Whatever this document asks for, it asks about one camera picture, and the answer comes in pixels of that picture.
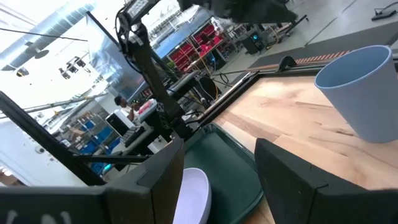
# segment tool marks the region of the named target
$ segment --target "person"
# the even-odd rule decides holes
[[[139,117],[139,113],[138,113],[139,106],[138,106],[137,103],[133,103],[133,104],[131,105],[131,107],[130,107],[130,106],[128,106],[127,100],[124,99],[124,98],[121,97],[121,96],[115,97],[115,98],[114,98],[114,103],[115,103],[117,106],[120,106],[120,107],[122,108],[122,110],[128,114],[127,118],[128,118],[130,121],[132,121],[132,122],[138,121],[138,117]]]

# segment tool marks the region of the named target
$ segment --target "dark green tray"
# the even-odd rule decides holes
[[[263,192],[254,154],[216,124],[207,124],[185,143],[184,167],[203,170],[211,185],[208,223],[240,223]]]

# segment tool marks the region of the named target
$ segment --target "metal pole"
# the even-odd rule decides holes
[[[2,91],[0,91],[0,110],[85,184],[105,184],[105,181],[90,168],[73,159],[72,154],[68,151],[66,146],[60,144],[49,132],[41,127],[41,125]]]
[[[78,156],[75,155],[73,158],[78,159],[82,162],[105,162],[108,164],[123,164],[129,165],[132,163],[145,162],[151,156]]]
[[[49,104],[42,105],[42,106],[35,106],[35,107],[31,107],[31,108],[25,108],[23,110],[26,113],[33,113],[33,112],[37,112],[37,111],[46,110],[46,109],[49,109],[49,108],[54,108],[56,106],[63,106],[63,105],[68,105],[70,103],[77,103],[77,102],[80,102],[80,101],[83,101],[83,100],[95,99],[97,97],[105,96],[105,95],[107,95],[107,93],[102,93],[102,94],[95,95],[95,96],[81,97],[81,98],[77,98],[77,99],[74,99],[74,100],[67,100],[67,101],[61,101],[61,102],[56,102],[56,103],[49,103]]]

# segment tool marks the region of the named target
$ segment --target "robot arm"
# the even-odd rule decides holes
[[[286,0],[177,0],[181,10],[199,5],[210,10],[215,16],[232,19],[237,23],[290,22],[297,18],[284,3]]]
[[[184,110],[169,96],[152,62],[147,29],[140,18],[134,19],[128,13],[128,6],[121,9],[116,16],[120,23],[116,32],[121,51],[128,63],[135,62],[141,70],[141,75],[158,102],[157,112],[163,127],[173,129],[181,138],[189,138],[192,130],[181,118],[184,115]]]

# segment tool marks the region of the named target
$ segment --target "desk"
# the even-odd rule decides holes
[[[123,143],[119,143],[113,150],[112,154],[122,152],[123,155],[128,154],[128,152],[132,151],[135,147],[140,145],[140,143],[145,140],[150,134],[154,132],[154,129],[152,127],[145,127],[145,131],[134,141],[132,142],[128,147],[125,147]]]
[[[252,152],[265,138],[365,189],[398,188],[398,141],[361,140],[313,82],[261,78],[214,122]],[[274,223],[265,200],[246,223]]]

